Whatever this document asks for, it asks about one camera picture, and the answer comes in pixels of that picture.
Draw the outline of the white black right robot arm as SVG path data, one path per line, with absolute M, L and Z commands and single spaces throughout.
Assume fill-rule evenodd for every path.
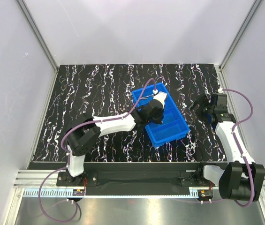
M 199 185 L 211 183 L 219 188 L 222 199 L 242 201 L 249 206 L 259 199 L 265 178 L 265 168 L 257 164 L 240 140 L 239 122 L 228 111 L 227 95 L 213 93 L 211 97 L 199 95 L 188 109 L 196 110 L 202 122 L 210 124 L 227 156 L 227 166 L 200 163 L 194 173 Z

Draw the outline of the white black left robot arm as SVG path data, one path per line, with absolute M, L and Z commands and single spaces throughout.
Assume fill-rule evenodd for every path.
M 108 117 L 86 116 L 83 123 L 71 127 L 61 141 L 61 147 L 68 155 L 66 169 L 69 175 L 77 177 L 84 173 L 85 155 L 100 137 L 141 129 L 151 122 L 161 124 L 165 101 L 166 96 L 162 97 L 159 93 L 146 105 L 133 108 L 127 113 Z

